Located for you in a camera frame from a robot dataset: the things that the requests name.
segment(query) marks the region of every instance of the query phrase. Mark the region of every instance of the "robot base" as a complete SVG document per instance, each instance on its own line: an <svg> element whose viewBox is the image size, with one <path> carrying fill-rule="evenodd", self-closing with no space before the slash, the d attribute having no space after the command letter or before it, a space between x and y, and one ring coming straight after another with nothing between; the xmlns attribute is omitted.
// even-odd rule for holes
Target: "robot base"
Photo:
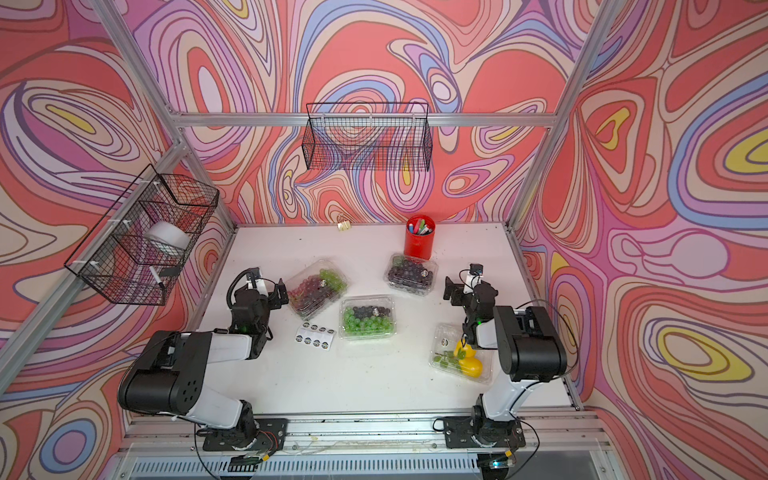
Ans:
<svg viewBox="0 0 768 480"><path fill-rule="evenodd" d="M198 436L205 437L203 450L205 452L234 452L237 449L247 449L249 451L273 449L283 449L285 443L286 425L288 419L255 419L251 406L248 402L243 402L243 411L240 413L240 420L232 429L205 429L197 432ZM259 434L258 432L269 432L272 435ZM273 435L277 440L277 445L273 446Z"/></svg>
<svg viewBox="0 0 768 480"><path fill-rule="evenodd" d="M499 448L513 452L525 447L522 425L517 419L496 422L488 419L482 404L472 407L472 416L444 417L445 446L449 449Z"/></svg>

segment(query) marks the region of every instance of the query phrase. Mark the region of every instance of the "gold binder clip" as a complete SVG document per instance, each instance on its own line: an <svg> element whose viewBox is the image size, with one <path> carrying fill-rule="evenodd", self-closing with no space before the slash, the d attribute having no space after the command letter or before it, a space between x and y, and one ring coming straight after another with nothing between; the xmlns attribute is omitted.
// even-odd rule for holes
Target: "gold binder clip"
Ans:
<svg viewBox="0 0 768 480"><path fill-rule="evenodd" d="M339 232L343 232L344 230L349 230L350 228L352 228L352 222L350 222L344 217L337 218L337 221L339 222L338 224Z"/></svg>

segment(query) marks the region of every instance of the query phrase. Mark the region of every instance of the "swirly wallpaper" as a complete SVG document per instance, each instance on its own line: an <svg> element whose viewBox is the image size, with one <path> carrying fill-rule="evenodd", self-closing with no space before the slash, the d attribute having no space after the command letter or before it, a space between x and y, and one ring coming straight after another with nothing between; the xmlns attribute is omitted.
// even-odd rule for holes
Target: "swirly wallpaper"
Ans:
<svg viewBox="0 0 768 480"><path fill-rule="evenodd" d="M767 3L628 2L516 226L630 478L768 477L766 113Z"/></svg>
<svg viewBox="0 0 768 480"><path fill-rule="evenodd" d="M81 0L0 2L0 116L1 348L169 140ZM185 327L225 236L214 217L162 308L82 291L0 397L0 478L97 478L124 435L122 372Z"/></svg>
<svg viewBox="0 0 768 480"><path fill-rule="evenodd" d="M535 111L554 111L597 4L170 0L123 9L178 111L302 112L306 102L371 95L491 112L531 99Z"/></svg>
<svg viewBox="0 0 768 480"><path fill-rule="evenodd" d="M128 5L172 108L304 112L317 101L425 101L432 112L554 111L590 2L208 2ZM307 172L300 128L198 127L187 138L238 223L500 221L543 129L433 128L433 169Z"/></svg>
<svg viewBox="0 0 768 480"><path fill-rule="evenodd" d="M459 127L451 153L435 145L425 171L307 171L301 128L191 127L187 138L236 223L501 221L542 127Z"/></svg>

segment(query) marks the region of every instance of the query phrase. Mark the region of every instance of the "black wire basket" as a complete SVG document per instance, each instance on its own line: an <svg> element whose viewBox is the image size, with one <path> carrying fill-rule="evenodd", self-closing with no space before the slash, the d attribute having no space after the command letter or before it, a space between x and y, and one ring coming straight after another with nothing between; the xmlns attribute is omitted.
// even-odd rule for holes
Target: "black wire basket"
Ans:
<svg viewBox="0 0 768 480"><path fill-rule="evenodd" d="M306 105L307 170L429 171L432 132L423 102Z"/></svg>
<svg viewBox="0 0 768 480"><path fill-rule="evenodd" d="M215 187L186 175L158 174L154 168L152 171L154 175L149 181L138 181L146 185L125 215L108 220L114 223L114 228L104 242L88 258L72 260L100 222L65 262L68 270L112 303L165 305L219 202L219 190ZM121 198L127 197L136 183ZM183 231L189 237L188 245L180 248L147 237L152 226L161 221Z"/></svg>

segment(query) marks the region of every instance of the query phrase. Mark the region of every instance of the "red pen holder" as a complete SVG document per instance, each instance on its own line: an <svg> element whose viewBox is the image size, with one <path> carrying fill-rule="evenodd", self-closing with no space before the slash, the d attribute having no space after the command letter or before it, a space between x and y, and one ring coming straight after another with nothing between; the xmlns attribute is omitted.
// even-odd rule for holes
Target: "red pen holder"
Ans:
<svg viewBox="0 0 768 480"><path fill-rule="evenodd" d="M424 220L427 228L431 230L426 235L416 235L408 231L408 225L414 226L414 232L419 222ZM432 256L432 242L435 241L435 221L426 215L415 215L406 223L406 248L403 253L409 257L423 258L429 260Z"/></svg>

